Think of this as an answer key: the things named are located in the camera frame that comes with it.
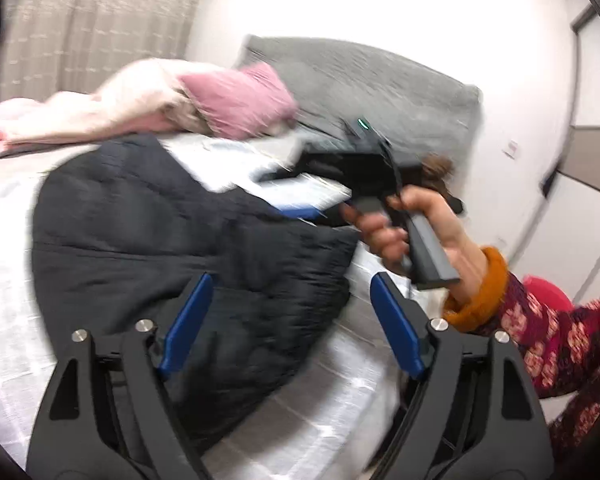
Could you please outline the right forearm floral sleeve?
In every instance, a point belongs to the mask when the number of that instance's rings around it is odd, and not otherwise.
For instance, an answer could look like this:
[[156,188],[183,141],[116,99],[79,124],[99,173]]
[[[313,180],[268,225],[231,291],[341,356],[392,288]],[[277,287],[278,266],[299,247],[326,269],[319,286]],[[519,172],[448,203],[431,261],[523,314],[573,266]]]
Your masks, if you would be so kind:
[[504,330],[539,398],[575,394],[550,423],[557,454],[592,441],[600,429],[600,298],[558,311],[529,292],[493,247],[476,247],[456,263],[460,284],[449,292],[443,317],[463,333]]

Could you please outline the person's right hand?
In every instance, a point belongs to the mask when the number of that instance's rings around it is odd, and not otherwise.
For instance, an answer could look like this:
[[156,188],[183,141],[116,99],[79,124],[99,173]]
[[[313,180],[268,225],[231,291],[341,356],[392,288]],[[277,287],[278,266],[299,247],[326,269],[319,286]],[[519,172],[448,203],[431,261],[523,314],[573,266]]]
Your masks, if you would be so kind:
[[[406,186],[399,197],[390,196],[389,202],[394,209],[420,211],[425,215],[460,277],[449,287],[450,295],[459,304],[468,304],[478,294],[488,270],[488,260],[470,239],[451,207],[439,193],[414,185]],[[364,243],[381,258],[387,269],[403,274],[401,261],[410,251],[404,229],[390,226],[389,220],[380,212],[362,214],[349,205],[342,205],[341,213],[361,232]]]

